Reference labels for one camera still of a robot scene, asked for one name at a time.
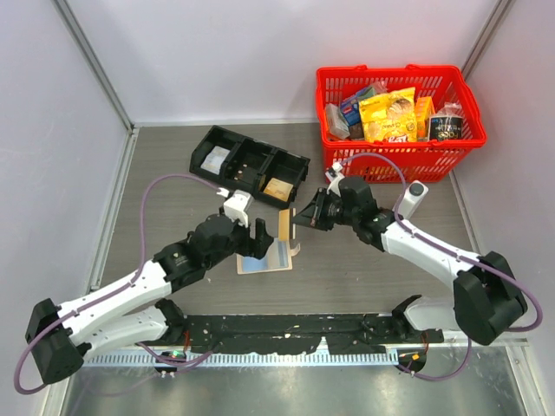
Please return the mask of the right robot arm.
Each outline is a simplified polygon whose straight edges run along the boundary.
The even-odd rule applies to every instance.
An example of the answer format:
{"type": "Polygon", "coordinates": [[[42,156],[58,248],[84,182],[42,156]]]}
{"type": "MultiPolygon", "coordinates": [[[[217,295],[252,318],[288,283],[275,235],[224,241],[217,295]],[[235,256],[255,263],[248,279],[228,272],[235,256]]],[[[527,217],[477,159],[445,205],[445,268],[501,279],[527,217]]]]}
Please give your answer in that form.
{"type": "Polygon", "coordinates": [[[445,300],[416,295],[400,308],[391,324],[393,335],[413,341],[423,330],[460,330],[486,346],[522,317],[527,303],[513,283],[508,262],[496,252],[481,256],[461,250],[397,220],[381,208],[369,185],[359,177],[335,180],[320,188],[293,224],[320,231],[348,226],[365,244],[398,256],[444,283],[452,292],[445,300]]]}

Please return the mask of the beige leather card holder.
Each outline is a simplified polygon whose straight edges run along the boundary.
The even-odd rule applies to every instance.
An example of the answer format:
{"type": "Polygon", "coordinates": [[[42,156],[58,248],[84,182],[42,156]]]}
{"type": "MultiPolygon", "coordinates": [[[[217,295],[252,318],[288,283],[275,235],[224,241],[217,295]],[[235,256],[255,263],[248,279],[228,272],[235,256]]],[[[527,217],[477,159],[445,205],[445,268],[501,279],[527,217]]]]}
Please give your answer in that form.
{"type": "Polygon", "coordinates": [[[300,249],[301,245],[296,241],[275,238],[261,259],[237,255],[237,272],[239,275],[250,275],[292,270],[292,259],[300,249]]]}

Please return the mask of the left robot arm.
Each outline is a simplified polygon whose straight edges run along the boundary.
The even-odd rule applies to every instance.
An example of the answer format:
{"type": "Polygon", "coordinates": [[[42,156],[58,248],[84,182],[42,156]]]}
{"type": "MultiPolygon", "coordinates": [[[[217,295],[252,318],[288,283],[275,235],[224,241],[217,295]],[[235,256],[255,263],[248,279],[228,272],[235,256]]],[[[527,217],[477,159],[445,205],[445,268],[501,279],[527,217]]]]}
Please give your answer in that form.
{"type": "Polygon", "coordinates": [[[25,340],[42,383],[65,380],[84,361],[128,344],[179,343],[186,331],[184,318],[168,296],[235,254],[263,258],[273,241],[261,218],[250,226],[213,214],[130,275],[73,301],[40,301],[32,309],[25,340]]]}

